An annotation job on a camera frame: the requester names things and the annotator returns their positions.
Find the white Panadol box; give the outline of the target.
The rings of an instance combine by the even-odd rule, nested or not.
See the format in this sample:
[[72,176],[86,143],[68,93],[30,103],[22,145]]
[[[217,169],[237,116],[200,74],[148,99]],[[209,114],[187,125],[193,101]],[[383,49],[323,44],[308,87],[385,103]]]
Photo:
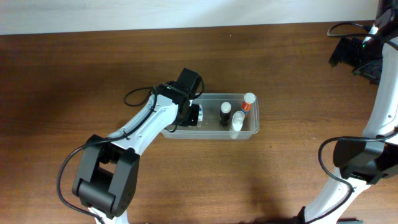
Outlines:
[[198,112],[198,122],[203,121],[203,107],[202,105],[199,105],[199,112]]

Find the clear plastic container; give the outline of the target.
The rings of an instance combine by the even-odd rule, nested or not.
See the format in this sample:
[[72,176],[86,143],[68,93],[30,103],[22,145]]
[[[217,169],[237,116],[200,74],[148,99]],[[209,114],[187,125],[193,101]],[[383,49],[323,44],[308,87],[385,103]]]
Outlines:
[[246,140],[260,130],[259,103],[255,101],[243,121],[240,131],[234,132],[229,126],[220,125],[221,104],[231,104],[231,112],[235,113],[242,107],[244,95],[242,93],[204,93],[192,101],[200,105],[203,118],[196,126],[170,125],[161,131],[167,139],[218,139],[218,140]]

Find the dark bottle white cap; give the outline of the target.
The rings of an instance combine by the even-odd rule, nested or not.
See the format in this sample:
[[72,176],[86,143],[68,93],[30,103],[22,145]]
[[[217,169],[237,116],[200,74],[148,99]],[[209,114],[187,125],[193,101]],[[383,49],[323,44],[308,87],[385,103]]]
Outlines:
[[223,102],[220,106],[220,125],[229,125],[231,117],[231,104],[229,102]]

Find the white Calamine lotion bottle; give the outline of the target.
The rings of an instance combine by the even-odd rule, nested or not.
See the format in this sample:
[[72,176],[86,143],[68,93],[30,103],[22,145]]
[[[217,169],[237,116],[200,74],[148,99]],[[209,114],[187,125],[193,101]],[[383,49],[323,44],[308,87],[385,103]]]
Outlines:
[[231,139],[236,139],[242,129],[245,114],[242,111],[237,111],[232,117],[229,134]]

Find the orange tube white cap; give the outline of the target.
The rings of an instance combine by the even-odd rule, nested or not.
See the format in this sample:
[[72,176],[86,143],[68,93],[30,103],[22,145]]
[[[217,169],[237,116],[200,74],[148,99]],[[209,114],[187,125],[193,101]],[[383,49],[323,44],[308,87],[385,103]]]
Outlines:
[[255,101],[256,101],[255,94],[246,93],[244,95],[241,111],[245,114],[245,116],[248,115],[249,111],[251,110],[252,104],[255,103]]

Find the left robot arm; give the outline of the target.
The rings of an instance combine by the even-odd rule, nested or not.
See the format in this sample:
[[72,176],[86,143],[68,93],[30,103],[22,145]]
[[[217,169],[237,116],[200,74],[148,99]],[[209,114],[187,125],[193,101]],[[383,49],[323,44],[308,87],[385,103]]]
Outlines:
[[187,68],[177,80],[148,88],[140,112],[117,131],[92,135],[75,149],[82,156],[72,186],[73,195],[97,223],[127,223],[126,210],[134,196],[139,160],[167,126],[195,126],[205,90],[202,77]]

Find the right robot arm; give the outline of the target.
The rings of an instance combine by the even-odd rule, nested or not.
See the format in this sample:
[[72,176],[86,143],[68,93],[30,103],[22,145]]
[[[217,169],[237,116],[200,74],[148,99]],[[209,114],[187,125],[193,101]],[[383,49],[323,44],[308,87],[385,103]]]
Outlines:
[[318,161],[329,179],[293,223],[340,223],[359,194],[397,175],[397,1],[379,1],[373,25],[361,28],[363,33],[336,35],[340,41],[329,63],[345,63],[378,85],[373,111],[360,137],[320,145]]

